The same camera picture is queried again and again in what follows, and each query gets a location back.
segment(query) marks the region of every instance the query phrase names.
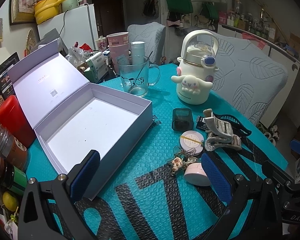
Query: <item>picture frame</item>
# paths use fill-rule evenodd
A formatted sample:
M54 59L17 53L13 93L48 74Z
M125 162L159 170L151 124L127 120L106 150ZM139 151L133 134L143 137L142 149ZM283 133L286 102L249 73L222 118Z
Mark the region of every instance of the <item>picture frame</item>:
M34 7L37 0L10 0L9 22L10 25L35 23Z

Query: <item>yellow fruit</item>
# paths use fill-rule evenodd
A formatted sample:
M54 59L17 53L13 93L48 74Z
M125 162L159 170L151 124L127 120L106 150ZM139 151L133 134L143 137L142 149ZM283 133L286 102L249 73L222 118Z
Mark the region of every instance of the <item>yellow fruit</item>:
M19 201L13 196L10 192L6 191L3 193L2 197L3 203L8 210L11 212L15 212L17 207L19 206Z

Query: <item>bubble textured mat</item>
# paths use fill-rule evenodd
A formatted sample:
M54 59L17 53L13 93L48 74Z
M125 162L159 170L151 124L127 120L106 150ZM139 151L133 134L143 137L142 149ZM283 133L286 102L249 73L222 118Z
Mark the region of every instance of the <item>bubble textured mat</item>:
M154 122L149 130L98 196L93 201L83 198L75 204L98 239L202 239L221 216L226 203L220 201L213 187L187 183L182 171L176 176L169 174L166 159L173 157L173 148L179 145L182 134L171 128L174 108L190 108L194 120L204 109L212 108L216 114L235 116L252 131L247 139L242 140L242 152L216 150L234 174L243 174L250 180L264 179L261 163L268 158L283 170L287 167L287 161L266 137L215 92L211 91L208 100L198 106L179 100L176 84L170 80L176 74L176 67L173 64L161 66L160 81L149 87L145 96L153 102ZM149 70L150 82L156 74L157 70ZM123 90L121 78L102 85ZM203 131L196 131L207 138ZM57 173L38 140L31 145L29 152L31 160L27 177L36 177L39 181L55 179ZM251 201L248 201L230 238L239 234L250 206ZM63 235L72 240L58 207L50 203L50 210L59 218Z

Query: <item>refrigerator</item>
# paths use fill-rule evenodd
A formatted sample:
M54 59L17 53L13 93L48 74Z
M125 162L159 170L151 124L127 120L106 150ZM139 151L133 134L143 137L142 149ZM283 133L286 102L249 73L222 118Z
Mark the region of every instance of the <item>refrigerator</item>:
M62 30L60 36L68 49L74 46L76 41L79 47L87 43L93 50L98 49L96 40L99 36L94 4L72 9L41 23L38 25L40 39L54 28L59 34Z

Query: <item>power cord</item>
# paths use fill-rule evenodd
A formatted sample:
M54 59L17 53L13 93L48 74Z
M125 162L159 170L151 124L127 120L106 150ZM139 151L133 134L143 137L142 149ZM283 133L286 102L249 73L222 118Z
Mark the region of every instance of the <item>power cord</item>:
M63 27L59 33L59 35L61 35L62 31L63 31L63 28L65 27L65 17L66 17L66 13L67 13L68 10L66 10L65 14L63 15Z

